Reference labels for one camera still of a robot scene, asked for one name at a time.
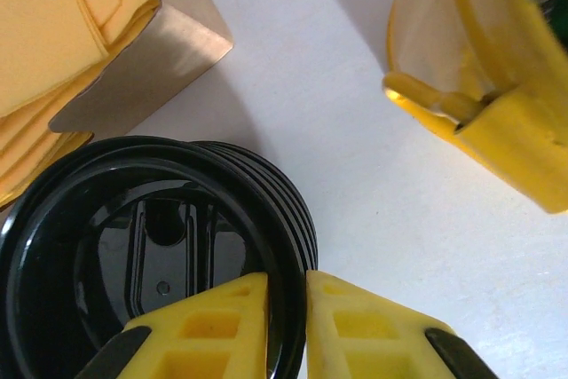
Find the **beige box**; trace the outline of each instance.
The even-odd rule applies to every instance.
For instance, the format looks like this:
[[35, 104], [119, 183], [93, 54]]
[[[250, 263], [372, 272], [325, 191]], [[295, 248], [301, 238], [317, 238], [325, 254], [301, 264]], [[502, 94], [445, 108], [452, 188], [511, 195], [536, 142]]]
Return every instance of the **beige box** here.
[[161, 0], [136, 40], [50, 122], [55, 132], [127, 133], [233, 47], [211, 0]]

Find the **black rubber pad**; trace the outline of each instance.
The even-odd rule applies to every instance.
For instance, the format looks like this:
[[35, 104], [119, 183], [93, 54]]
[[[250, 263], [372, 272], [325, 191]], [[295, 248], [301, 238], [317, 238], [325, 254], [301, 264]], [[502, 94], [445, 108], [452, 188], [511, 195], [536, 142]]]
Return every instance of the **black rubber pad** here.
[[498, 379], [460, 337], [438, 328], [429, 328], [424, 334], [456, 379]]
[[116, 379], [152, 333], [146, 326], [113, 337], [75, 379]]

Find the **white surface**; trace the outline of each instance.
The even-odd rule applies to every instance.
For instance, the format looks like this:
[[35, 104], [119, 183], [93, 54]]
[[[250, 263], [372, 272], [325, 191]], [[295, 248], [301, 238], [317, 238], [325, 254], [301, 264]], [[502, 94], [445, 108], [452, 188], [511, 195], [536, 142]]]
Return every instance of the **white surface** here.
[[304, 195], [322, 270], [447, 322], [501, 378], [567, 378], [568, 217], [382, 95], [392, 0], [214, 1], [234, 51], [134, 133], [264, 155]]

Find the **yellow plastic piece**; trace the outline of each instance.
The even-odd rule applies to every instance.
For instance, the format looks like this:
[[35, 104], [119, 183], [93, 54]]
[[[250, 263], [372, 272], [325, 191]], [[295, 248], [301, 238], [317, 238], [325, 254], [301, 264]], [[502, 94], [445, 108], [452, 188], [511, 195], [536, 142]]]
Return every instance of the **yellow plastic piece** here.
[[474, 120], [484, 108], [484, 104], [459, 92], [443, 93], [409, 75], [390, 72], [383, 80], [390, 99], [396, 100], [401, 93], [416, 105], [453, 122], [465, 124]]
[[[568, 209], [559, 191], [568, 182], [568, 57], [536, 0], [395, 0], [387, 48], [393, 102], [546, 211]], [[416, 81], [430, 99], [457, 93], [489, 107], [451, 120], [451, 111], [429, 111]]]
[[257, 272], [132, 320], [152, 333], [119, 379], [265, 379], [267, 302]]
[[424, 335], [446, 324], [323, 272], [307, 296], [310, 379], [455, 379]]

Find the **square hole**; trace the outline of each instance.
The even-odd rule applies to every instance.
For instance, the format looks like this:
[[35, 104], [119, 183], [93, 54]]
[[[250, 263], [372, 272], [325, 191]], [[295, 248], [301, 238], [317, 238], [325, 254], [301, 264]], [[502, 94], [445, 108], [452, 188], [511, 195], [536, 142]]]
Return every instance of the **square hole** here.
[[187, 339], [232, 339], [237, 336], [241, 315], [234, 311], [193, 312], [180, 337]]
[[388, 355], [375, 352], [347, 353], [347, 365], [351, 379], [389, 378], [418, 379], [412, 360], [403, 355]]
[[397, 330], [389, 319], [377, 312], [335, 312], [339, 337], [356, 339], [396, 339]]
[[223, 379], [230, 354], [209, 351], [172, 351], [151, 379]]

